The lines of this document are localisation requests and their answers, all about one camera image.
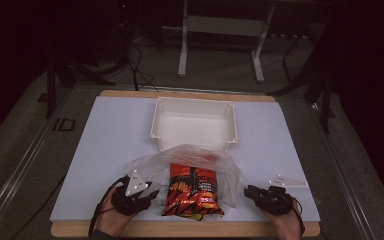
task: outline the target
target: person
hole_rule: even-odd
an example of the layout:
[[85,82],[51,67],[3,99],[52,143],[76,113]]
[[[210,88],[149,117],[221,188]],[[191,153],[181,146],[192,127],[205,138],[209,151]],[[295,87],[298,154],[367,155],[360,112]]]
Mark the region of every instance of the person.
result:
[[[95,229],[90,236],[90,240],[116,240],[122,235],[127,224],[137,215],[125,216],[114,209],[111,203],[111,195],[114,193],[113,188],[108,197],[104,200],[101,211],[96,221]],[[300,220],[294,211],[290,211],[286,215],[275,216],[261,210],[261,213],[273,223],[275,233],[279,240],[297,240],[301,239]]]

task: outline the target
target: person's left hand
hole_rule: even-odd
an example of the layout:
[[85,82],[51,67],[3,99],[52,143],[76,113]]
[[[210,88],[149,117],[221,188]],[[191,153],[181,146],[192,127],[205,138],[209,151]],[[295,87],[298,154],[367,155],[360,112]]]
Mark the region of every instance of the person's left hand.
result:
[[96,221],[95,229],[104,232],[113,237],[119,237],[126,225],[137,215],[126,216],[115,210],[111,203],[111,197],[116,188],[111,189],[107,198],[102,203],[101,214]]

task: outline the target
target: white table leg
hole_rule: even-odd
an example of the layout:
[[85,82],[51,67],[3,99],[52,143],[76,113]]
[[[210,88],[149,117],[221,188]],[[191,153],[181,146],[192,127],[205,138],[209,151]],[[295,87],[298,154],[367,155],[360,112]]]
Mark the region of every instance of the white table leg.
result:
[[182,26],[182,49],[180,51],[179,70],[177,75],[184,77],[186,75],[186,63],[188,60],[188,1],[183,1],[183,26]]
[[258,46],[255,50],[251,51],[252,63],[254,65],[255,78],[257,82],[264,81],[263,70],[261,68],[260,53],[261,53],[261,49],[263,48],[264,40],[266,39],[266,36],[267,36],[267,31],[269,30],[270,21],[273,16],[273,12],[274,12],[274,7],[270,7],[266,20],[264,21],[263,27],[261,29]]

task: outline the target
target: hand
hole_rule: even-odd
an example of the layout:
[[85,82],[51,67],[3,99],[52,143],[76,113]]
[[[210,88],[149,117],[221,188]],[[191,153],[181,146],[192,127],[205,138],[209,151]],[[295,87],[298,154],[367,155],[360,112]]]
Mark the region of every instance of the hand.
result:
[[117,210],[114,209],[114,206],[111,203],[111,196],[115,192],[115,188],[111,189],[107,198],[105,198],[101,211],[103,211],[96,221],[96,229],[109,234],[113,237],[119,237],[126,225],[132,220],[137,214],[132,216],[125,216]]
[[[294,208],[296,210],[298,209],[295,201]],[[290,211],[288,214],[280,216],[275,216],[261,209],[260,211],[273,223],[274,230],[279,240],[301,239],[301,223],[294,211]]]

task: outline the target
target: gray carpet floor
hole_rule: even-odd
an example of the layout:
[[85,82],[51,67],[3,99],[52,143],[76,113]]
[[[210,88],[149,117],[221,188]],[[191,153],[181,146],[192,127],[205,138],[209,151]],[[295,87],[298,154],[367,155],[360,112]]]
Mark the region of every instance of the gray carpet floor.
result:
[[[175,32],[167,34],[161,45],[137,36],[134,42],[140,52],[132,48],[130,56],[133,63],[140,59],[137,77],[140,85],[144,85],[141,90],[228,91],[264,95],[288,84],[281,59],[290,41],[276,37],[267,39],[262,53],[266,80],[257,83],[249,53],[252,40],[233,38],[226,44],[214,36],[197,34],[191,38],[187,74],[179,78],[179,35]],[[298,42],[288,57],[291,74],[299,71],[311,49],[311,44],[305,39]],[[26,158],[31,159],[21,179],[22,184],[15,189],[12,201],[0,215],[0,239],[10,239],[64,176],[95,97],[103,89],[133,88],[133,74],[128,68],[105,76],[116,82],[113,87],[77,77],[79,80],[74,89],[58,86],[59,104],[52,118],[44,118],[46,105],[37,102],[39,95],[46,92],[44,74],[26,90],[0,127],[0,192],[18,164]],[[335,117],[329,119],[331,133],[326,135],[318,125],[317,110],[302,98],[305,90],[306,86],[303,86],[276,100],[284,111],[312,187],[322,230],[328,239],[384,239],[384,188],[342,111],[339,97],[332,96],[331,108]],[[75,119],[76,127],[73,131],[54,131],[52,126],[57,119]],[[57,195],[58,191],[23,229],[18,239],[55,239],[50,233],[49,216]],[[326,238],[320,235],[309,239]]]

